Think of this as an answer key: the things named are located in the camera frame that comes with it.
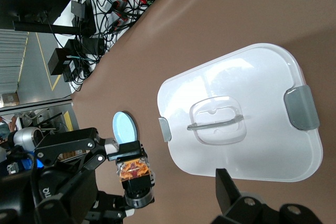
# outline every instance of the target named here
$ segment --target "robotic arm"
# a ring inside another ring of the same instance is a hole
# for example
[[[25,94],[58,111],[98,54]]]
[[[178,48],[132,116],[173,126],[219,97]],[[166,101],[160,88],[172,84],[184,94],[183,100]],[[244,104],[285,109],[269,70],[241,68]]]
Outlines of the robotic arm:
[[[86,150],[66,162],[61,153]],[[45,137],[35,148],[45,168],[7,176],[0,184],[1,223],[122,223],[154,202],[154,174],[139,141],[118,144],[95,128]],[[124,196],[98,191],[94,171],[115,161]]]

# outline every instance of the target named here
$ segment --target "brown tablecloth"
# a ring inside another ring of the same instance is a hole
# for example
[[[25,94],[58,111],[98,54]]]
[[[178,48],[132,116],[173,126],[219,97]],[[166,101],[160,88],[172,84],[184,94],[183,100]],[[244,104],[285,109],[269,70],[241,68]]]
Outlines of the brown tablecloth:
[[[112,136],[112,118],[127,111],[156,172],[155,203],[124,223],[210,223],[219,213],[215,180],[173,163],[163,142],[156,97],[168,78],[245,46],[268,42],[289,50],[311,87],[319,113],[323,162],[297,183],[236,180],[269,206],[297,202],[324,223],[336,220],[336,1],[157,0],[104,56],[82,90],[72,96],[81,128]],[[97,170],[101,190],[122,194],[114,163]]]

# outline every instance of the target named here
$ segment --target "black monitor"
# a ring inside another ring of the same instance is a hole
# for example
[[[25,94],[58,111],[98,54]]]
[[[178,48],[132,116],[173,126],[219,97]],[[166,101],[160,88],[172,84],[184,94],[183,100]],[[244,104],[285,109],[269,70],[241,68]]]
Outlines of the black monitor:
[[[0,0],[0,28],[39,33],[79,33],[77,27],[54,26],[70,0]]]

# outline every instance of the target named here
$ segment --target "gray floor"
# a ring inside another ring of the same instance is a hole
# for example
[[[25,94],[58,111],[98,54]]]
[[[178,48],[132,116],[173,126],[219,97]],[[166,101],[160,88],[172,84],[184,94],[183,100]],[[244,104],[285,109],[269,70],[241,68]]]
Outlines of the gray floor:
[[[48,62],[56,47],[53,35],[29,33],[17,90],[20,104],[63,98],[71,94],[69,84],[64,82],[63,76],[59,78],[49,73]],[[52,115],[68,111],[73,129],[79,129],[71,104],[52,107],[50,111]],[[65,123],[62,116],[55,121],[60,126]]]

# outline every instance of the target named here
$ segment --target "white plastic lid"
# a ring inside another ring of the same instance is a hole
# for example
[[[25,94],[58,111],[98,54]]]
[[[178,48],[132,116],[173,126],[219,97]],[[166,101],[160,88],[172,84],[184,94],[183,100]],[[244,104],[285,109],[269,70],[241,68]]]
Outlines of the white plastic lid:
[[[296,182],[321,164],[310,89],[279,46],[251,45],[172,77],[157,104],[173,161],[187,173],[226,168],[232,178]]]
[[[117,112],[112,121],[114,137],[119,144],[134,142],[138,138],[133,119],[125,112]]]

